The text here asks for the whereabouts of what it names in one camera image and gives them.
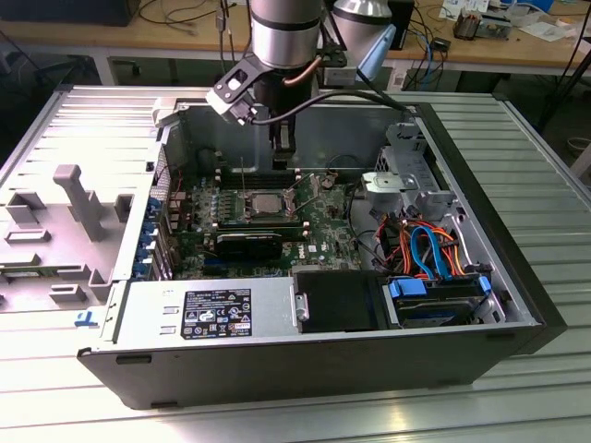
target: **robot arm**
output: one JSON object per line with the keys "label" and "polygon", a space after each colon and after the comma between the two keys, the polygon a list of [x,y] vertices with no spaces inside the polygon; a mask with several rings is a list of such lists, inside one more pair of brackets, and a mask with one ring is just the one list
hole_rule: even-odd
{"label": "robot arm", "polygon": [[[369,75],[363,74],[371,78],[371,72],[381,67],[394,34],[386,0],[338,0],[326,24],[321,19],[326,1],[251,3],[253,55],[242,59],[207,94],[219,115],[240,125],[256,119],[255,101],[267,107],[275,120],[308,101],[317,68],[324,69],[323,86],[328,87],[354,84],[358,67],[368,68]],[[318,50],[320,31],[323,47]],[[296,151],[295,119],[292,114],[269,125],[275,160],[283,166]]]}

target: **side panel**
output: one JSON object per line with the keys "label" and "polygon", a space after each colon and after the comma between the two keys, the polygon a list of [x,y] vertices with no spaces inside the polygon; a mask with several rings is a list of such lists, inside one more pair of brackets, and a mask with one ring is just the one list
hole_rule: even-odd
{"label": "side panel", "polygon": [[567,328],[566,323],[433,108],[428,104],[421,104],[418,109],[419,114],[424,118],[429,135],[438,146],[450,169],[452,179],[464,193],[470,209],[476,214],[484,234],[499,256],[517,291],[523,297],[532,316],[545,325],[536,340],[528,343],[519,352],[534,353],[561,335]]}
{"label": "side panel", "polygon": [[537,328],[142,353],[78,354],[133,409],[472,383]]}

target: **blue cable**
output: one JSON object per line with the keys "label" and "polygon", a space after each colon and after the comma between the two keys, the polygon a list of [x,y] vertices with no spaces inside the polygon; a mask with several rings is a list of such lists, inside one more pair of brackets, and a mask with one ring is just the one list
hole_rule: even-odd
{"label": "blue cable", "polygon": [[425,34],[417,32],[416,30],[411,30],[411,32],[413,34],[417,35],[418,37],[420,37],[423,40],[425,47],[427,48],[427,57],[428,57],[427,72],[425,73],[425,76],[423,77],[423,81],[421,81],[421,90],[423,90],[425,88],[425,86],[427,85],[426,80],[427,80],[428,76],[431,74],[431,63],[433,62],[433,53],[431,52],[431,46],[428,44],[428,39],[425,36]]}
{"label": "blue cable", "polygon": [[433,275],[433,271],[431,269],[429,269],[425,263],[423,263],[423,261],[421,260],[421,257],[418,254],[417,241],[418,241],[418,235],[421,232],[426,233],[428,236],[428,240],[431,242],[431,248],[433,249],[433,258],[435,259],[435,266],[437,268],[437,273],[444,280],[450,280],[452,278],[452,274],[450,274],[449,270],[447,269],[447,266],[445,266],[445,261],[443,261],[443,259],[441,258],[440,245],[439,245],[439,243],[437,243],[437,237],[435,236],[435,233],[433,233],[433,231],[431,231],[426,226],[416,227],[413,230],[413,233],[411,233],[411,235],[410,235],[410,250],[413,255],[413,260],[422,270],[425,271],[425,273],[427,274],[427,276],[430,280],[435,280],[435,276]]}

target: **lab floor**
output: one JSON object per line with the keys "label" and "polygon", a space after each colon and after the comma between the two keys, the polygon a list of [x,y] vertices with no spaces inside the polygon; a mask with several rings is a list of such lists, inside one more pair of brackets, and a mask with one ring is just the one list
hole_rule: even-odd
{"label": "lab floor", "polygon": [[[31,58],[38,66],[48,66],[66,60],[43,54],[32,54]],[[170,86],[171,73],[167,60],[136,59],[141,74],[134,76],[130,66],[117,66],[116,72],[121,85]],[[209,86],[220,75],[220,62],[178,60],[177,82],[179,86]],[[34,76],[34,68],[20,57],[13,65],[13,72],[0,77],[0,162],[10,154],[18,143],[35,115],[41,110],[52,88],[48,85],[40,87]],[[49,75],[53,82],[58,83],[66,71],[58,71]],[[377,80],[379,87],[384,88],[389,76],[389,69],[382,69]],[[444,73],[438,91],[454,91],[458,73]],[[98,84],[93,75],[80,72],[71,74],[72,83]],[[484,92],[490,84],[489,74],[471,73],[462,83],[463,91]],[[554,78],[541,76],[511,75],[497,85],[495,92],[504,94],[519,111],[530,121],[535,122],[539,116],[546,97],[553,91]],[[591,88],[579,84],[572,96],[556,113],[549,123],[544,139],[567,163],[571,164],[575,157],[567,147],[568,138],[591,138]]]}

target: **table leg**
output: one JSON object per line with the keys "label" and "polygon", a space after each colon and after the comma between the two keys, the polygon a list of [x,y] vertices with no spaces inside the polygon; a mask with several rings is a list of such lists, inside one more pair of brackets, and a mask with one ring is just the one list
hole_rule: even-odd
{"label": "table leg", "polygon": [[92,60],[96,65],[96,70],[99,72],[99,78],[103,86],[115,86],[117,82],[117,74],[106,54],[91,54]]}
{"label": "table leg", "polygon": [[174,58],[168,59],[168,69],[170,70],[170,82],[175,85],[178,83],[178,67]]}
{"label": "table leg", "polygon": [[392,72],[386,90],[394,92],[401,91],[404,86],[404,80],[406,79],[406,73],[412,67],[412,60],[395,60],[392,63]]}
{"label": "table leg", "polygon": [[579,158],[576,159],[571,166],[571,171],[577,177],[583,176],[591,167],[591,143],[585,148]]}

